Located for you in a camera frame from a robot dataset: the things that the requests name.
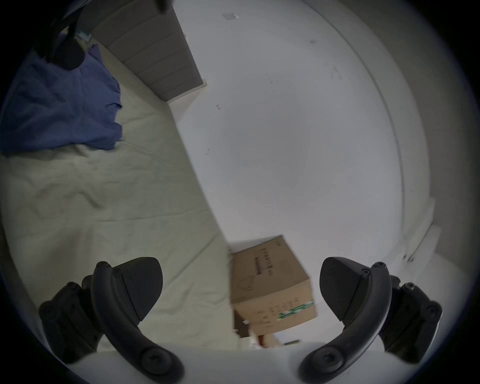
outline white wall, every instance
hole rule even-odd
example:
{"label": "white wall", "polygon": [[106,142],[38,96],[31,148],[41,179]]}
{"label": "white wall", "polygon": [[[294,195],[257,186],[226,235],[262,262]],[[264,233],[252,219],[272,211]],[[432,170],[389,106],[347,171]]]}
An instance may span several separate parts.
{"label": "white wall", "polygon": [[430,154],[437,251],[474,276],[479,264],[477,103],[461,68],[435,30],[404,1],[342,0],[376,33],[417,101]]}
{"label": "white wall", "polygon": [[400,159],[404,207],[402,229],[407,256],[410,256],[428,228],[418,223],[424,221],[430,185],[427,143],[415,98],[395,60],[357,15],[336,0],[304,2],[345,39],[381,95]]}
{"label": "white wall", "polygon": [[321,339],[336,326],[323,260],[371,265],[401,237],[399,159],[378,90],[299,0],[179,0],[175,11],[208,84],[170,104],[206,198],[233,250],[285,235],[312,278],[318,318],[304,325]]}

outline upholstered headboard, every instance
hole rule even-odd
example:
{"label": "upholstered headboard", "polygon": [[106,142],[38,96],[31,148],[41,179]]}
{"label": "upholstered headboard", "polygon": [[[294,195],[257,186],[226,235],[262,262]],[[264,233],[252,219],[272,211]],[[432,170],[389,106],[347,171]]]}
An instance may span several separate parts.
{"label": "upholstered headboard", "polygon": [[175,12],[160,14],[154,0],[94,0],[78,26],[164,101],[202,84]]}

